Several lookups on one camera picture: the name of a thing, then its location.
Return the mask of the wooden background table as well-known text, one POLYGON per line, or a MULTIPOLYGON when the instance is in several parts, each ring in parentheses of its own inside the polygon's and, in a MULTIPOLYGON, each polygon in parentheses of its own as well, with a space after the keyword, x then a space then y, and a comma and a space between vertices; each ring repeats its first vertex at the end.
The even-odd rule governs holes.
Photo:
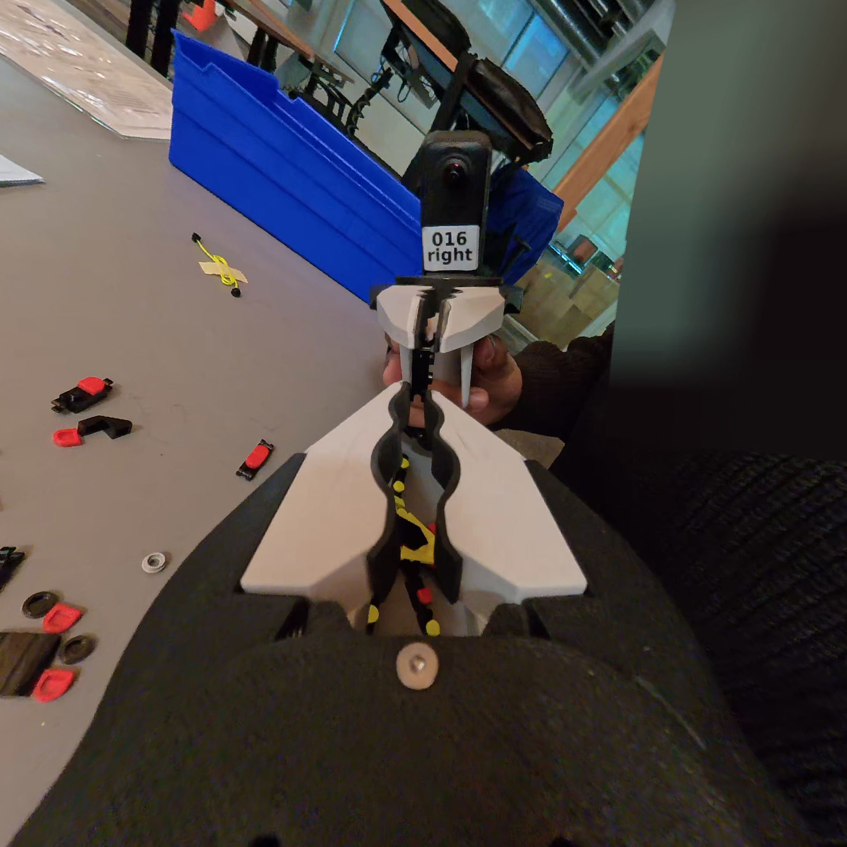
POLYGON ((264 2, 222 1, 217 4, 231 21, 239 15, 254 25, 256 31, 246 61, 272 75, 280 73, 283 88, 312 89, 325 83, 342 89, 353 83, 352 77, 311 48, 264 2))

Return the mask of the person's right hand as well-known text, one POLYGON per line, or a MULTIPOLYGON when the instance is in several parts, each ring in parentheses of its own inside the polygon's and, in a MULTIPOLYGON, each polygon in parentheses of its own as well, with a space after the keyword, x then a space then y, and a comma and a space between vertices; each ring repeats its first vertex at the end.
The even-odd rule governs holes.
MULTIPOLYGON (((401 381, 399 345, 385 334, 386 358, 383 373, 385 386, 401 381)), ((506 348, 495 336, 486 336, 474 346, 471 383, 468 403, 461 404, 460 382, 433 379, 431 388, 451 400, 483 426, 489 427, 502 420, 517 404, 523 385, 522 375, 506 348)), ((409 412, 408 425, 422 429, 424 406, 415 398, 409 412)))

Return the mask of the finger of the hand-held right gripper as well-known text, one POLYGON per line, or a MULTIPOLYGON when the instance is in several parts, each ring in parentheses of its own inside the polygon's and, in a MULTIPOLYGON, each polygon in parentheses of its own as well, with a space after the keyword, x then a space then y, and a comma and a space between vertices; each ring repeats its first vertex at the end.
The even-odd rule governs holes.
POLYGON ((432 376, 457 386, 470 381, 474 346, 498 330, 506 300, 501 291, 458 291, 423 323, 423 341, 434 351, 432 376))
POLYGON ((386 385, 430 386, 432 290, 384 289, 376 295, 376 313, 386 339, 386 385))

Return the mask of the blue plastic bin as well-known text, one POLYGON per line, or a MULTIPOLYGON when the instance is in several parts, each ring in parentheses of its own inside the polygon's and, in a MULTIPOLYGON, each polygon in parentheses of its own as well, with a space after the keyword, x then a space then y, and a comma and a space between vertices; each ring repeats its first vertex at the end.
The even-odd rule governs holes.
POLYGON ((269 72, 175 34, 169 162, 363 301, 424 274, 409 189, 269 72))

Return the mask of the pile of loose lego pieces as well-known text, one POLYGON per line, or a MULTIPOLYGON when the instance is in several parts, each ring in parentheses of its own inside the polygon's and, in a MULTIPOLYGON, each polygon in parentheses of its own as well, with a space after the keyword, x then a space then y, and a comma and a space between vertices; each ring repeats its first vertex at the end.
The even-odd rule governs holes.
POLYGON ((89 610, 58 588, 19 585, 27 552, 2 547, 1 697, 46 705, 78 683, 98 646, 89 610))

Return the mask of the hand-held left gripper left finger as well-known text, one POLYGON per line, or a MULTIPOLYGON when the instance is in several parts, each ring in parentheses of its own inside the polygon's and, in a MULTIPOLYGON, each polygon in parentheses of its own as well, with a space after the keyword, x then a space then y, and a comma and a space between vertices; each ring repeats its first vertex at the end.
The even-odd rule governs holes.
POLYGON ((399 570, 393 482, 403 459, 409 386, 397 383, 305 453, 240 579, 251 594, 384 601, 399 570))

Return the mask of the person's right forearm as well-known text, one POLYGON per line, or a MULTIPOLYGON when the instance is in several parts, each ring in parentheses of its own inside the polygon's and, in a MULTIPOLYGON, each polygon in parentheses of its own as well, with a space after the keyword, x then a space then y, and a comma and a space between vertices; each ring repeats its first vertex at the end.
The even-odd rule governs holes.
POLYGON ((516 355, 522 385, 503 429, 567 441, 611 363, 615 323, 597 336, 580 336, 562 350, 536 341, 516 355))

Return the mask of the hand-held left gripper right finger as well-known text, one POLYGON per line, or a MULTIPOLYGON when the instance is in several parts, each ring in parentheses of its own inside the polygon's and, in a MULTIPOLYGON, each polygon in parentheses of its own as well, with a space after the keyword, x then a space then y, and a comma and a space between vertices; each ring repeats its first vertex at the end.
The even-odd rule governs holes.
POLYGON ((445 597, 488 621, 501 604, 583 595, 587 578, 522 455, 438 391, 425 421, 445 597))

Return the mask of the red and black lego piece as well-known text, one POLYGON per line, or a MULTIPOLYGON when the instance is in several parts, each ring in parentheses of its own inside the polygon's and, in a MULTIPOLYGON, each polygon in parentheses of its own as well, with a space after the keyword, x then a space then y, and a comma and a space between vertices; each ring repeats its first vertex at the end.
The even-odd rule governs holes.
POLYGON ((81 379, 75 387, 52 400, 52 411, 60 415, 80 414, 109 397, 112 387, 111 379, 86 377, 81 379))
POLYGON ((240 464, 236 476, 244 480, 255 480, 259 471, 267 464, 274 453, 274 445, 261 439, 240 464))

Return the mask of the small black lego clip piece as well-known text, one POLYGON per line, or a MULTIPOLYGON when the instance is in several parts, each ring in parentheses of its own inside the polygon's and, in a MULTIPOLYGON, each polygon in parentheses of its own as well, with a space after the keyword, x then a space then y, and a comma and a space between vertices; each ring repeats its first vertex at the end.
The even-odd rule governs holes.
POLYGON ((426 347, 411 351, 410 374, 407 379, 410 386, 410 400, 424 401, 431 386, 435 354, 426 347))

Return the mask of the black padded bag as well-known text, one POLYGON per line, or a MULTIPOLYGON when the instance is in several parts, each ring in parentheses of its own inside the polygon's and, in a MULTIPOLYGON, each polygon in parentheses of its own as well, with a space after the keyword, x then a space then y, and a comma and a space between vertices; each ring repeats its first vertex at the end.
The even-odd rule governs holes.
POLYGON ((554 139, 535 98, 488 58, 461 55, 457 121, 461 128, 488 136, 493 149, 512 162, 529 165, 547 159, 554 139))

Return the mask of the black yellow lego spider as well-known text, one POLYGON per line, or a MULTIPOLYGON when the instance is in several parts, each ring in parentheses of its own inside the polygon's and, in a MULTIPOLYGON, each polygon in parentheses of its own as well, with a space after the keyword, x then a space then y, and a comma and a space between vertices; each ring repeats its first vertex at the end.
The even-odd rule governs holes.
POLYGON ((432 608, 433 592, 422 576, 426 568, 435 569, 435 525, 425 525, 405 503, 404 492, 409 468, 409 457, 403 453, 401 463, 390 483, 395 516, 389 521, 386 537, 366 557, 372 587, 365 625, 368 635, 375 632, 380 607, 388 597, 398 574, 403 577, 409 603, 421 633, 436 637, 441 632, 432 608))

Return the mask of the blue instruction booklet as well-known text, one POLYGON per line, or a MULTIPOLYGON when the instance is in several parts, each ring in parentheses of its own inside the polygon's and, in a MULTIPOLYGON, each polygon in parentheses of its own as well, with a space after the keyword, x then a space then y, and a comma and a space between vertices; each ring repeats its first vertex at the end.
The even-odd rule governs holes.
POLYGON ((45 179, 42 176, 16 164, 4 155, 0 156, 1 188, 42 185, 44 183, 45 179))

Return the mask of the printed paper sheet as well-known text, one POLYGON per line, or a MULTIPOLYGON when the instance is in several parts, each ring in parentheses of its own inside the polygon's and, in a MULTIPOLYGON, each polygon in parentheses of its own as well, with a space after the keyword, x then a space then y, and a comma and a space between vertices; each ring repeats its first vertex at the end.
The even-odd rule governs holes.
POLYGON ((172 94, 162 78, 56 2, 2 1, 1 54, 123 138, 171 137, 172 94))

